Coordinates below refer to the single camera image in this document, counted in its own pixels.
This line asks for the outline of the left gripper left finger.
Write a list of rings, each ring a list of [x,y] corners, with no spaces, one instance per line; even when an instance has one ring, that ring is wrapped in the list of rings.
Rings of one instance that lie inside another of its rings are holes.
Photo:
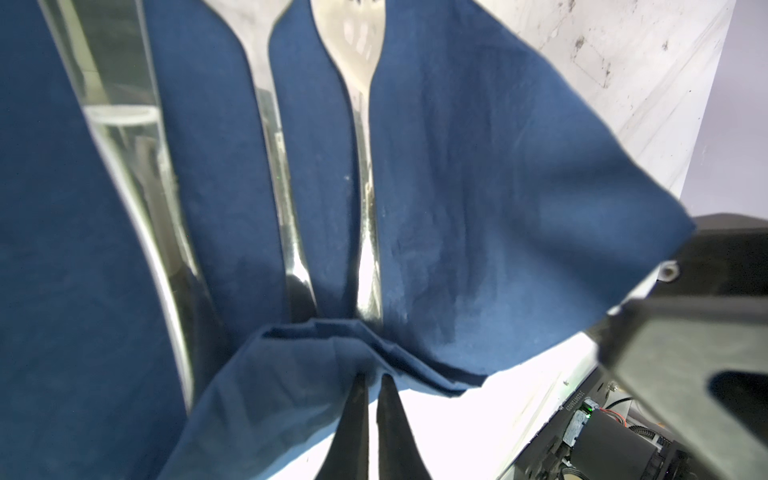
[[[369,468],[368,386],[355,377],[337,429],[316,480],[367,480]]]

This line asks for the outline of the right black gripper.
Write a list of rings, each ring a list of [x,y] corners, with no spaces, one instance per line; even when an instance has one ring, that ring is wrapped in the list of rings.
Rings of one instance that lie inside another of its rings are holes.
[[[722,479],[767,476],[767,222],[696,218],[644,299],[606,319],[598,361]]]

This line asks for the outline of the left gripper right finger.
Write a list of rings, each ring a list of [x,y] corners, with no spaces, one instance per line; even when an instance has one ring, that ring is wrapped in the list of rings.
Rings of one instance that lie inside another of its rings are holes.
[[[376,413],[381,480],[431,480],[393,377],[384,374]]]

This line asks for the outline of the blue paper napkin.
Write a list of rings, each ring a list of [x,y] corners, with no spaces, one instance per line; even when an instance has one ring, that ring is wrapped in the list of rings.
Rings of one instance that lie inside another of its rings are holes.
[[[350,102],[295,1],[274,28],[320,317],[290,319],[243,48],[200,1],[144,6],[224,368],[184,408],[162,310],[39,5],[1,5],[1,475],[266,479],[354,377],[458,396],[597,322],[691,236],[558,72],[472,1],[390,1],[371,88],[384,322],[354,319]]]

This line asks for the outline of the silver fork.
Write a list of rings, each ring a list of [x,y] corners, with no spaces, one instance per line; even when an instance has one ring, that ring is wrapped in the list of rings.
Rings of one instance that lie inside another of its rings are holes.
[[[370,138],[370,88],[386,30],[383,1],[312,0],[316,29],[348,91],[358,162],[359,247],[355,314],[383,326],[377,211]]]

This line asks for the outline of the silver spoon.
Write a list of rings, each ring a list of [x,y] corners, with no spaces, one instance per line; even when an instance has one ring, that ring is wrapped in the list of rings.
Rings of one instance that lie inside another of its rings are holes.
[[[210,0],[206,3],[235,34],[246,55],[270,170],[290,318],[300,323],[317,315],[317,302],[299,231],[269,54],[274,27],[291,4],[290,0]]]

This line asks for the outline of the silver table knife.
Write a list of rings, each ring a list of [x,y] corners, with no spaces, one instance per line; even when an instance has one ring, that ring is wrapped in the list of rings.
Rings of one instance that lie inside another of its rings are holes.
[[[39,6],[143,250],[191,411],[225,363],[228,342],[182,212],[143,4]]]

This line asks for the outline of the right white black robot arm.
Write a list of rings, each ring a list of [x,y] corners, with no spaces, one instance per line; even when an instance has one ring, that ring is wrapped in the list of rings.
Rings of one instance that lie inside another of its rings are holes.
[[[655,286],[598,324],[598,365],[507,479],[763,479],[767,223],[699,217]]]

